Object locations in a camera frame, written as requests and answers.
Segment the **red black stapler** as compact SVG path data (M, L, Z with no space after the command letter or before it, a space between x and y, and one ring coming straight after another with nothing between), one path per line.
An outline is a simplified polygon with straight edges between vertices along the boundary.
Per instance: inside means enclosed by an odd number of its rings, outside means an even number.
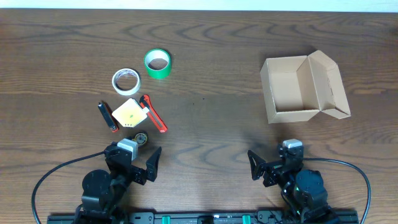
M98 109L101 112L106 124L108 125L108 127L110 128L110 130L115 133L119 130L119 127L115 121L115 119L113 118L113 116L111 115L111 112L109 110L109 107L107 105L106 102L104 101L100 101L98 103Z

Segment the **cardboard box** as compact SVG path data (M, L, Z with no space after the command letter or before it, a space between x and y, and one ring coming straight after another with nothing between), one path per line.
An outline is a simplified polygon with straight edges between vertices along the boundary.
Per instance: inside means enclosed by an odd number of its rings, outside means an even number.
M308 121L319 112L351 116L338 64L320 50L267 58L260 76L269 124Z

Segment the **yellow sticky note pad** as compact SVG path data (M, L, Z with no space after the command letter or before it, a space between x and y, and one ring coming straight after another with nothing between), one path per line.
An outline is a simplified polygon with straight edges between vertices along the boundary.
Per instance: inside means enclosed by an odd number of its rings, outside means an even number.
M112 116L125 128L134 128L147 118L149 109L142 108L135 99L128 99L112 112Z

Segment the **red utility knife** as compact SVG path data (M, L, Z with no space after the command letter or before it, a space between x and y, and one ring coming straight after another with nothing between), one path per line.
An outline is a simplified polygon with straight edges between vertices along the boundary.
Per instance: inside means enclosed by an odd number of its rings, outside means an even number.
M139 104L142 109L146 112L148 117L154 123L156 128L160 133L166 133L168 128L165 123L162 121L160 116L157 114L156 110L153 108L152 103L150 102L149 95L142 95L139 99Z

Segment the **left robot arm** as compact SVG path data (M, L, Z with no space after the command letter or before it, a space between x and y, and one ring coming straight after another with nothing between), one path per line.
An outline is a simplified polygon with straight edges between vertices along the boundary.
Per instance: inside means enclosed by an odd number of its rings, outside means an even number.
M162 148L159 147L146 162L146 168L132 165L132 152L112 143L104 150L109 171L94 170L82 182L83 195L74 223L129 223L128 212L119 203L132 182L144 185L157 178Z

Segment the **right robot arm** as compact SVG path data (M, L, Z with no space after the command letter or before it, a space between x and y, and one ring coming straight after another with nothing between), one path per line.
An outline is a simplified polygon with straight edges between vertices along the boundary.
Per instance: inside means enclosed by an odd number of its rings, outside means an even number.
M277 185L289 209L284 221L291 223L341 223L328 205L321 173L303 168L303 146L278 145L279 161L266 162L249 150L253 180L263 178L265 187Z

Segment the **white tape roll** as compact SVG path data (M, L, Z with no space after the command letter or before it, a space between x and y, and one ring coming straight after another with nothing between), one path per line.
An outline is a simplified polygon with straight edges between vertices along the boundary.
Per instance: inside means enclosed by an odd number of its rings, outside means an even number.
M119 87L118 80L121 77L127 76L127 75L135 77L136 84L131 89L125 90L125 89L122 89L121 87ZM141 78L135 70L133 70L131 68L122 68L122 69L118 70L117 72L115 72L115 74L112 77L111 83L112 83L113 88L115 89L115 91L118 94L123 95L123 96L130 96L139 91L139 89L141 87Z

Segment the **green tape roll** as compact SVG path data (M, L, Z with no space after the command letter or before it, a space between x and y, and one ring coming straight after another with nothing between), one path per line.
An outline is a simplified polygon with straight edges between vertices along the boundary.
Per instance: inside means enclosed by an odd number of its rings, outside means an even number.
M153 60L162 59L167 62L166 66L160 70L150 68ZM168 52L163 49L151 49L144 56L144 65L150 77L155 79L163 79L170 75L172 69L172 59Z

